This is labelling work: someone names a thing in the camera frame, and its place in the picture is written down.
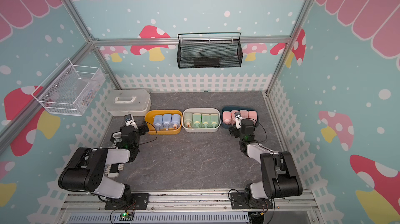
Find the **pink sharpener bottom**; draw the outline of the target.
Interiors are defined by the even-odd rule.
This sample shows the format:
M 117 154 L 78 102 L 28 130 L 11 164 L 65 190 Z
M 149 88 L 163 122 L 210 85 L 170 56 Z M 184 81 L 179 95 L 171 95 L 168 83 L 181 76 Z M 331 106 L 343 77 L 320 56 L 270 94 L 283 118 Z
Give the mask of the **pink sharpener bottom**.
M 232 110 L 231 111 L 231 125 L 235 125 L 236 123 L 236 116 L 235 113 L 239 112 L 238 110 Z

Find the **pink sharpener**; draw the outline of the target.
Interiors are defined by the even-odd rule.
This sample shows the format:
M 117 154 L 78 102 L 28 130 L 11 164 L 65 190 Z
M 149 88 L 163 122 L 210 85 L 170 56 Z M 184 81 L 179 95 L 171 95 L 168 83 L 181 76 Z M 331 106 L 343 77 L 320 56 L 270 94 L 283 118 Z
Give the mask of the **pink sharpener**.
M 238 110 L 232 110 L 231 111 L 231 125 L 235 125 L 236 123 L 236 116 L 235 113 L 239 112 Z
M 243 119 L 249 118 L 249 112 L 247 110 L 240 110 L 240 115 Z
M 223 111 L 222 112 L 222 121 L 225 125 L 232 124 L 232 115 L 230 111 Z
M 257 112 L 254 110 L 248 111 L 248 118 L 256 122 L 258 120 Z

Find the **teal storage box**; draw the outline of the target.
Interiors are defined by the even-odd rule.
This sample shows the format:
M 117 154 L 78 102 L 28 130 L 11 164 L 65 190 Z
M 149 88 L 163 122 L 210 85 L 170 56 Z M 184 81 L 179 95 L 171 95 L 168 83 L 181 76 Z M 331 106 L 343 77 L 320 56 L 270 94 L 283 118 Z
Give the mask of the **teal storage box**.
M 226 106 L 226 107 L 224 107 L 224 108 L 221 110 L 221 125 L 222 125 L 222 127 L 225 128 L 225 129 L 229 129 L 229 125 L 225 125 L 225 124 L 223 123 L 223 111 L 230 111 L 230 112 L 231 112 L 232 110 L 238 110 L 238 111 L 240 111 L 240 110 L 247 110 L 247 111 L 249 111 L 249 110 L 254 110 L 254 111 L 256 111 L 255 109 L 249 108 L 249 107 L 239 107 L 239 106 Z M 260 124 L 259 124 L 259 120 L 257 120 L 257 121 L 255 122 L 254 126 L 255 126 L 255 128 L 257 128 L 259 125 L 260 125 Z

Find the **yellow storage box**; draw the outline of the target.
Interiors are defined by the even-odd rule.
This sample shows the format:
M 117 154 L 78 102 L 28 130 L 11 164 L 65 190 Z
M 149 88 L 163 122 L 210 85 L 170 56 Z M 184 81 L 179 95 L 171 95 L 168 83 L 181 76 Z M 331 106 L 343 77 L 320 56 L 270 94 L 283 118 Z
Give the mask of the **yellow storage box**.
M 179 110 L 151 110 L 145 116 L 145 121 L 147 122 L 149 129 L 150 129 L 150 131 L 149 131 L 150 135 L 156 135 L 156 134 L 158 134 L 158 135 L 176 135 L 176 134 L 180 133 L 180 131 L 182 129 L 182 124 L 180 125 L 180 128 L 176 129 L 176 130 L 173 129 L 172 125 L 170 126 L 169 130 L 164 130 L 164 129 L 159 130 L 159 131 L 155 130 L 154 125 L 153 125 L 154 117 L 156 115 L 164 115 L 167 113 L 170 113 L 172 115 L 176 114 L 176 113 L 180 114 L 181 121 L 183 119 L 183 114 Z

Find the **blue sharpener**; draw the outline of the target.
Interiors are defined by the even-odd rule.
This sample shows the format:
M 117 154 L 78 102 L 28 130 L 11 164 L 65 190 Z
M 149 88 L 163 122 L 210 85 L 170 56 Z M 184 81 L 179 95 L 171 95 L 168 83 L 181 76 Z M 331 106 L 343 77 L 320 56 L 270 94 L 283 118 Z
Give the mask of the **blue sharpener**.
M 169 130 L 171 126 L 172 114 L 167 113 L 162 116 L 162 125 L 164 130 Z
M 173 114 L 171 118 L 171 125 L 174 130 L 179 129 L 181 125 L 181 115 L 180 114 Z
M 164 128 L 163 115 L 156 115 L 154 117 L 153 125 L 154 125 L 155 130 L 157 130 L 157 131 L 162 130 Z

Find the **white storage box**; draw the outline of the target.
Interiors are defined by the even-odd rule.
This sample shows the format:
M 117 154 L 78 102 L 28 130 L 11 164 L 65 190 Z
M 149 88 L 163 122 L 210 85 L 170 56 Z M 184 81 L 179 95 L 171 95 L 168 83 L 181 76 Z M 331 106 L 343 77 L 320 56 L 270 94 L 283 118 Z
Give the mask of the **white storage box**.
M 220 112 L 215 108 L 188 108 L 183 112 L 183 115 L 185 112 L 191 112 L 193 114 L 194 113 L 201 113 L 201 114 L 217 113 L 217 114 L 219 114 L 219 118 L 220 118 Z M 210 128 L 210 127 L 209 128 L 198 128 L 198 129 L 193 128 L 193 127 L 186 128 L 184 125 L 183 119 L 182 119 L 182 125 L 183 125 L 183 128 L 185 129 L 185 131 L 188 133 L 213 133 L 213 132 L 216 132 L 219 129 L 219 127 L 221 126 L 221 120 L 219 120 L 219 126 L 217 128 Z

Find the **green sharpener bottom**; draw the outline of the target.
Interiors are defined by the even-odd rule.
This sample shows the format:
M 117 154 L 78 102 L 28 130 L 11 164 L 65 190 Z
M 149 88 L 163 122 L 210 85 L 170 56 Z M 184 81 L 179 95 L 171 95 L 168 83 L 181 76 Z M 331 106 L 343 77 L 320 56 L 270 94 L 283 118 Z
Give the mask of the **green sharpener bottom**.
M 201 128 L 210 127 L 210 114 L 204 113 L 201 115 Z

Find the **pale green sharpener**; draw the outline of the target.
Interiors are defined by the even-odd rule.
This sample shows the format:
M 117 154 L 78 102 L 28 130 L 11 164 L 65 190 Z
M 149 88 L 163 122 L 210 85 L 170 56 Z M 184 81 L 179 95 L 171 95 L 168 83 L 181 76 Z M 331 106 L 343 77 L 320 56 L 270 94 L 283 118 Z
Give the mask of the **pale green sharpener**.
M 186 128 L 192 128 L 193 125 L 193 113 L 185 112 L 183 115 L 183 122 Z

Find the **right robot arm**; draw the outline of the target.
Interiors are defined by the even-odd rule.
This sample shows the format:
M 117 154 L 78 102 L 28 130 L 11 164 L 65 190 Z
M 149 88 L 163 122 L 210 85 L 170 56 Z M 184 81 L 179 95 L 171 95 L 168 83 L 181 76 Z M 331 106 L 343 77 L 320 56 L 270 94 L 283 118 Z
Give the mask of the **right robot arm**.
M 231 136 L 239 139 L 240 151 L 260 163 L 261 181 L 250 183 L 244 193 L 235 193 L 233 201 L 248 208 L 272 208 L 271 200 L 303 194 L 301 179 L 293 157 L 287 151 L 273 151 L 255 139 L 253 119 L 231 126 Z

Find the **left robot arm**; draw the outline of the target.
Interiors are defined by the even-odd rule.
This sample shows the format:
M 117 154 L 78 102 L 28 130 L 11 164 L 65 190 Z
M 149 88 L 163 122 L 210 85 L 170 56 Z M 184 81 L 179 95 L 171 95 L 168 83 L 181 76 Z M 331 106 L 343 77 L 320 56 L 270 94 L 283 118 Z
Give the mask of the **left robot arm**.
M 140 136 L 149 132 L 147 122 L 140 126 L 126 123 L 112 134 L 114 148 L 78 148 L 58 178 L 58 186 L 70 192 L 86 192 L 105 198 L 111 207 L 135 203 L 131 188 L 105 175 L 106 168 L 134 162 L 140 150 Z

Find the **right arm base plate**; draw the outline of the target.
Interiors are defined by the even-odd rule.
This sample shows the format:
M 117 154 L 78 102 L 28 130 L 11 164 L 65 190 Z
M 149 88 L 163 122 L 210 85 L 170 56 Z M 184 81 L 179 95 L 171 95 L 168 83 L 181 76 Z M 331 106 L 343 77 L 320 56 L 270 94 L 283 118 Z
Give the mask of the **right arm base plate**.
M 253 199 L 251 196 L 240 192 L 230 192 L 228 198 L 232 209 L 261 209 L 270 210 L 274 208 L 272 201 L 267 199 Z

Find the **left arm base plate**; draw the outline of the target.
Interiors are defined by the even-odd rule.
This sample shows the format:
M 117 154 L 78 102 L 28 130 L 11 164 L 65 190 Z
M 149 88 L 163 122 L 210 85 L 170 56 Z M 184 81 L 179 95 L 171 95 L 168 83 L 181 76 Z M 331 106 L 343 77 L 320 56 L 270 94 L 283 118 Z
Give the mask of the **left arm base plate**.
M 107 199 L 105 210 L 146 210 L 149 197 L 148 193 L 128 193 L 120 199 Z

